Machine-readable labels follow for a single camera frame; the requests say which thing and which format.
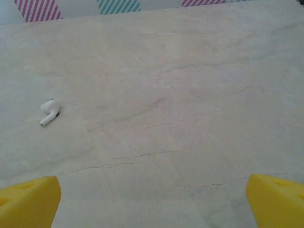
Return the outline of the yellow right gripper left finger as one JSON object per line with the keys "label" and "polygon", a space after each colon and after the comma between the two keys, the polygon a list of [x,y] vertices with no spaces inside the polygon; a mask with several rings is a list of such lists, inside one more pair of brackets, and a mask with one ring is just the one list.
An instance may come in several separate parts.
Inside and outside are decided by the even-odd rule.
{"label": "yellow right gripper left finger", "polygon": [[56,176],[0,189],[0,228],[51,228],[61,199]]}

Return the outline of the white wireless earbud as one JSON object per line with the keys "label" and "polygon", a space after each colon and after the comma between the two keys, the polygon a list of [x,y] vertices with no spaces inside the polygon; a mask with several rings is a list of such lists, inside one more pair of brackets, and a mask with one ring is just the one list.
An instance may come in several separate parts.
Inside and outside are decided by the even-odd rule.
{"label": "white wireless earbud", "polygon": [[49,100],[40,106],[40,110],[48,114],[39,122],[41,126],[45,126],[58,116],[60,111],[60,103],[54,99]]}

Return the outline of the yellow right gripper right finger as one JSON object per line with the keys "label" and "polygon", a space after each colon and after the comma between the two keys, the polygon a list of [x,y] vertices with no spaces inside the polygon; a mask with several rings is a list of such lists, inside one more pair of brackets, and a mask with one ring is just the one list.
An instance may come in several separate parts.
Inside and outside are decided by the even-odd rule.
{"label": "yellow right gripper right finger", "polygon": [[246,197],[258,228],[304,228],[304,184],[251,174]]}

